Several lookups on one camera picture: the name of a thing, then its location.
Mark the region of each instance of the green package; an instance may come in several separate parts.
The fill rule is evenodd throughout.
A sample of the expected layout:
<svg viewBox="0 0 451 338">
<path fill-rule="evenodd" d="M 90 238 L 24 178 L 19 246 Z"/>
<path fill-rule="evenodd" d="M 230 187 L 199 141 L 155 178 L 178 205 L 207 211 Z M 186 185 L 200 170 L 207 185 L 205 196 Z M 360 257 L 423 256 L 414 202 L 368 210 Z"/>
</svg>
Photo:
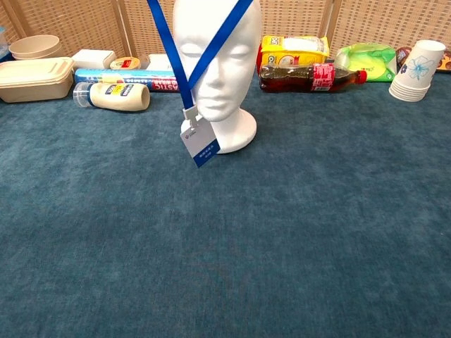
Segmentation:
<svg viewBox="0 0 451 338">
<path fill-rule="evenodd" d="M 335 65 L 366 70 L 368 82 L 392 82 L 397 72 L 396 50 L 384 44 L 353 44 L 338 51 Z"/>
</svg>

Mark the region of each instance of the mayonnaise bottle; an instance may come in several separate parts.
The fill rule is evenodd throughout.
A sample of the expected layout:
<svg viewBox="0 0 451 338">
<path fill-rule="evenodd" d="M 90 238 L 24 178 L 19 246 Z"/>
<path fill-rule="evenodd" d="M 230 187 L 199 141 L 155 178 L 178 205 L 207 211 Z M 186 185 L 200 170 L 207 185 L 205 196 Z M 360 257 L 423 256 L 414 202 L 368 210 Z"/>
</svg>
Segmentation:
<svg viewBox="0 0 451 338">
<path fill-rule="evenodd" d="M 115 111 L 144 111 L 150 104 L 149 88 L 140 83 L 111 84 L 79 82 L 73 100 L 82 108 L 98 107 Z"/>
</svg>

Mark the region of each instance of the woven panel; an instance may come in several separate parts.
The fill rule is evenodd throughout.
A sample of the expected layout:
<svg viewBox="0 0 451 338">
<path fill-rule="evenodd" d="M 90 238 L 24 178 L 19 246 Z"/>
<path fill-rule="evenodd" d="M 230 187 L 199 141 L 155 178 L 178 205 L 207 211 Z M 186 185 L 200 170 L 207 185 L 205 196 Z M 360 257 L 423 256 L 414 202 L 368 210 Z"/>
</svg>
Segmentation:
<svg viewBox="0 0 451 338">
<path fill-rule="evenodd" d="M 146 0 L 120 0 L 130 23 L 132 42 L 137 56 L 163 53 Z M 172 29 L 174 0 L 160 1 Z M 326 7 L 326 0 L 261 0 L 263 34 L 265 35 L 318 35 Z"/>
<path fill-rule="evenodd" d="M 450 13 L 450 0 L 342 0 L 331 55 L 357 42 L 379 42 L 397 49 L 434 39 L 450 47 Z"/>
<path fill-rule="evenodd" d="M 6 14 L 5 8 L 3 4 L 0 2 L 0 26 L 6 28 L 6 41 L 11 44 L 16 40 L 19 40 L 19 36 L 14 29 L 13 23 L 9 20 L 8 15 Z"/>
<path fill-rule="evenodd" d="M 107 49 L 125 55 L 111 0 L 17 2 L 32 34 L 58 36 L 67 56 L 80 49 Z"/>
<path fill-rule="evenodd" d="M 326 0 L 260 0 L 264 35 L 319 36 Z"/>
<path fill-rule="evenodd" d="M 125 8 L 125 15 L 130 24 L 129 39 L 135 45 L 137 57 L 150 53 L 164 53 L 163 44 L 156 31 L 152 13 L 146 0 L 119 0 Z M 160 1 L 161 8 L 172 30 L 172 12 L 175 0 Z"/>
</svg>

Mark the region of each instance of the soda bottle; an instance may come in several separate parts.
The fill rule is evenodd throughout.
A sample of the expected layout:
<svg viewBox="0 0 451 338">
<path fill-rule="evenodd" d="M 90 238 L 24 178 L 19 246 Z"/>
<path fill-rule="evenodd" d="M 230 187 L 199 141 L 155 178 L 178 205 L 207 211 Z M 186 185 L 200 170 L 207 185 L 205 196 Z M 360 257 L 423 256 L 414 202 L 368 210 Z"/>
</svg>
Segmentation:
<svg viewBox="0 0 451 338">
<path fill-rule="evenodd" d="M 366 71 L 352 72 L 333 63 L 313 65 L 264 65 L 260 70 L 260 88 L 265 92 L 336 92 L 366 82 Z"/>
</svg>

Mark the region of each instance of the lanyard clip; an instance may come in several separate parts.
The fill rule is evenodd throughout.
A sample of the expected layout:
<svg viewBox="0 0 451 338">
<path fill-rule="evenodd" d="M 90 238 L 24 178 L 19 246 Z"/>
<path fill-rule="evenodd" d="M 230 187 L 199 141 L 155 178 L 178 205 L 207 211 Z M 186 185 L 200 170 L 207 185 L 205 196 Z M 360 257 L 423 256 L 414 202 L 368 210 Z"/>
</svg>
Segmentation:
<svg viewBox="0 0 451 338">
<path fill-rule="evenodd" d="M 185 115 L 186 120 L 189 120 L 191 128 L 196 128 L 199 125 L 196 119 L 196 116 L 199 115 L 196 105 L 189 109 L 183 109 L 183 115 Z"/>
</svg>

